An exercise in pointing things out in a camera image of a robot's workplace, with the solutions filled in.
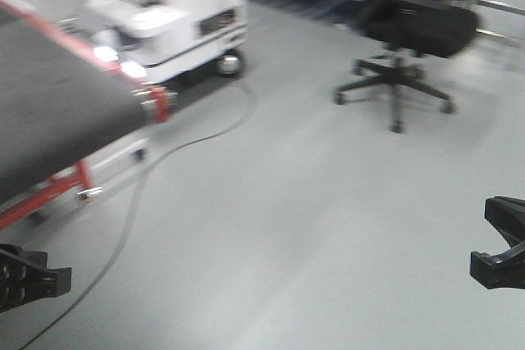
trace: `conveyor belt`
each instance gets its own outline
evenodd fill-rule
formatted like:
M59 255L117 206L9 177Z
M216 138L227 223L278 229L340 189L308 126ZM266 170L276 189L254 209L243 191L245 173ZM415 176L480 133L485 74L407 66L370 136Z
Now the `conveyor belt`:
M0 204L145 125L133 89L0 9Z

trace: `black office chair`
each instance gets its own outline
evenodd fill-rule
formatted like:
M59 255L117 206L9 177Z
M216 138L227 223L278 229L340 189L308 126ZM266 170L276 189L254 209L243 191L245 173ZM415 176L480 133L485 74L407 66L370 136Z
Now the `black office chair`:
M406 66L399 51L407 48L414 55L423 54L450 57L466 47L476 36L479 21L472 11L448 6L436 0L364 0L358 14L356 28L369 38L386 43L387 55L374 59L391 59L391 65L381 66L370 61L358 60L354 73L363 75L370 70L377 75L335 91L336 104L344 104L344 92L377 84L388 84L391 93L392 124L390 130L403 133L401 119L401 96L399 86L404 85L430 94L445 101L441 110L450 114L455 111L452 98L433 87L424 84L419 66Z

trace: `epoxy floor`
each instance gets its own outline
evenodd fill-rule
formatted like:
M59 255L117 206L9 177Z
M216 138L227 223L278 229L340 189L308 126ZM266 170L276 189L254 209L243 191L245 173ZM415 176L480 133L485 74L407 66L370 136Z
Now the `epoxy floor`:
M331 102L378 43L289 0L252 0L249 13L243 79L193 82L169 123L131 136L149 138L148 160L104 182L97 202L63 198L51 218L0 233L74 269L70 294L0 316L0 348L66 310L130 223L110 271L29 349L521 348L525 293L468 275L471 251L507 248L485 199L525 198L524 69L506 70L512 51L479 40L454 60L425 59L459 111L406 91L397 135L381 87ZM167 156L134 198L148 164L232 125Z

